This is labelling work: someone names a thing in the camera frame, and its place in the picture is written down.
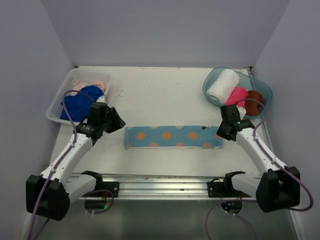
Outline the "pink rolled towel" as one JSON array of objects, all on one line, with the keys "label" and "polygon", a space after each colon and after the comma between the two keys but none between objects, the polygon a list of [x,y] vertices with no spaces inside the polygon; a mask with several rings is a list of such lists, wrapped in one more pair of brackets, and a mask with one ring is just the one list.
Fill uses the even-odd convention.
[{"label": "pink rolled towel", "polygon": [[244,87],[237,86],[231,93],[225,105],[237,105],[245,108],[245,101],[239,100],[245,99],[248,95],[249,93]]}]

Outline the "aluminium mounting rail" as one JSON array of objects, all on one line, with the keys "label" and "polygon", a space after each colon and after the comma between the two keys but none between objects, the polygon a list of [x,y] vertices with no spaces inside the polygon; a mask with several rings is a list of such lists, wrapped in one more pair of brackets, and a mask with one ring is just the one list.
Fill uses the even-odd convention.
[{"label": "aluminium mounting rail", "polygon": [[214,200],[249,199],[245,193],[214,191],[212,183],[222,187],[222,178],[186,176],[103,175],[119,200]]}]

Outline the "white plastic laundry basket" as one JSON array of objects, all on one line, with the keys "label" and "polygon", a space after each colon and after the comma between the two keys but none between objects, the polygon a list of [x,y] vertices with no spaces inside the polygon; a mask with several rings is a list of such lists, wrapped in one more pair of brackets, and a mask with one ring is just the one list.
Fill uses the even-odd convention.
[{"label": "white plastic laundry basket", "polygon": [[89,114],[93,102],[106,102],[113,76],[109,73],[72,69],[50,104],[46,118],[56,123],[75,125]]}]

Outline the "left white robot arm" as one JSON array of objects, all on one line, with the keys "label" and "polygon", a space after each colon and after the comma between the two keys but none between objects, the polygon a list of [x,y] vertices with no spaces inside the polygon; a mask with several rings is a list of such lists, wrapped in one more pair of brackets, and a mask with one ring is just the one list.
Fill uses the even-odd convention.
[{"label": "left white robot arm", "polygon": [[73,126],[73,134],[63,152],[40,175],[30,175],[26,180],[27,212],[60,221],[70,205],[84,195],[96,197],[107,193],[113,197],[114,194],[104,187],[100,173],[86,170],[73,181],[69,178],[104,133],[113,133],[125,125],[115,107],[94,102],[88,116]]}]

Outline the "brown rolled towel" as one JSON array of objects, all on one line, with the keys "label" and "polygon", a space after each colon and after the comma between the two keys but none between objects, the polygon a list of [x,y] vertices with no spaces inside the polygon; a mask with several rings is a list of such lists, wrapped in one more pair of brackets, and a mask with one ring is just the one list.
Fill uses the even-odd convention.
[{"label": "brown rolled towel", "polygon": [[265,102],[263,95],[258,91],[249,90],[246,98],[250,99],[245,101],[246,114],[251,117],[258,116],[261,112],[261,105],[258,102],[261,104]]}]

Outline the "dark blue cloth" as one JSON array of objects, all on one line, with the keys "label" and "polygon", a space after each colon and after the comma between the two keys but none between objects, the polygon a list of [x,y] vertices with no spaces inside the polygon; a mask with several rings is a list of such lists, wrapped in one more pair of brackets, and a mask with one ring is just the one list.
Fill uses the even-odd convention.
[{"label": "dark blue cloth", "polygon": [[71,93],[69,93],[63,98],[65,107],[74,122],[80,122],[84,117],[86,117],[90,113],[92,103],[104,95],[104,92],[94,85],[84,87],[80,92],[88,95],[89,97],[82,93],[72,92],[75,95],[71,95]]}]

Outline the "white towel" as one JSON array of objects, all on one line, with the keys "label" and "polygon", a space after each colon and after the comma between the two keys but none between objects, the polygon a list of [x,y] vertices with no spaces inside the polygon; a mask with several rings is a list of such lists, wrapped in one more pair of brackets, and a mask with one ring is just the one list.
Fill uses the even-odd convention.
[{"label": "white towel", "polygon": [[210,85],[206,94],[224,105],[240,81],[240,76],[232,69],[224,69]]}]

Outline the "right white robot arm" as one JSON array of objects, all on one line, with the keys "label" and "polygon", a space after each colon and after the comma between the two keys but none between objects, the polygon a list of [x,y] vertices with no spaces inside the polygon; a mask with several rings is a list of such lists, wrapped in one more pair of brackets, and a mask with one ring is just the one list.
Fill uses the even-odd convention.
[{"label": "right white robot arm", "polygon": [[238,192],[255,198],[260,209],[273,212],[300,204],[300,172],[279,160],[257,134],[254,124],[242,119],[236,105],[220,107],[222,122],[217,135],[234,141],[247,153],[260,176],[253,177],[243,171],[227,173],[223,179],[223,192],[235,196]]}]

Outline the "teal transparent plastic bin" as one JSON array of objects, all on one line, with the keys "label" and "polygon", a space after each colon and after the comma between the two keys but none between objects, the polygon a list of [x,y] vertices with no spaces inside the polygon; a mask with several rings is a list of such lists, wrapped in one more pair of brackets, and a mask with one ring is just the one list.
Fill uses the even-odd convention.
[{"label": "teal transparent plastic bin", "polygon": [[[209,89],[210,85],[214,83],[214,81],[218,78],[218,76],[222,73],[223,70],[225,69],[231,69],[227,67],[216,67],[214,68],[206,77],[203,86],[202,86],[202,92],[205,96],[205,98],[212,103],[215,106],[221,107],[223,106],[221,103],[219,103],[216,100],[211,99],[207,94],[206,91]],[[257,91],[262,94],[264,98],[264,106],[266,108],[269,107],[272,97],[273,97],[273,92],[271,88],[264,82],[257,80],[249,75],[244,74],[243,69],[231,69],[234,70],[238,75],[239,75],[239,83],[237,87],[243,87],[247,91]]]}]

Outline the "pink cloth in basket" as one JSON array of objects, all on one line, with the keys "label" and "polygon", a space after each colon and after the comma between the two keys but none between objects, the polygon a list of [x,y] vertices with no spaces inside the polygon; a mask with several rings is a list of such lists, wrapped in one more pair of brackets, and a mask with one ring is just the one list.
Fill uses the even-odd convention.
[{"label": "pink cloth in basket", "polygon": [[80,91],[81,89],[83,89],[85,87],[88,87],[88,86],[96,86],[96,87],[100,88],[103,93],[105,93],[107,88],[108,88],[108,86],[109,86],[109,84],[105,83],[105,82],[103,82],[101,80],[95,80],[95,81],[90,82],[90,83],[79,82],[74,86],[73,90]]}]

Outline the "light blue patterned cloth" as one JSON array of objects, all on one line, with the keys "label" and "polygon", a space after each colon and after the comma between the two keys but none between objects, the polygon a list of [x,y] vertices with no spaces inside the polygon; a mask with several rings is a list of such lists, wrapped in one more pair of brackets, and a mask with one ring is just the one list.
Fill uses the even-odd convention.
[{"label": "light blue patterned cloth", "polygon": [[124,147],[126,150],[221,149],[224,143],[217,130],[217,126],[203,125],[127,127]]}]

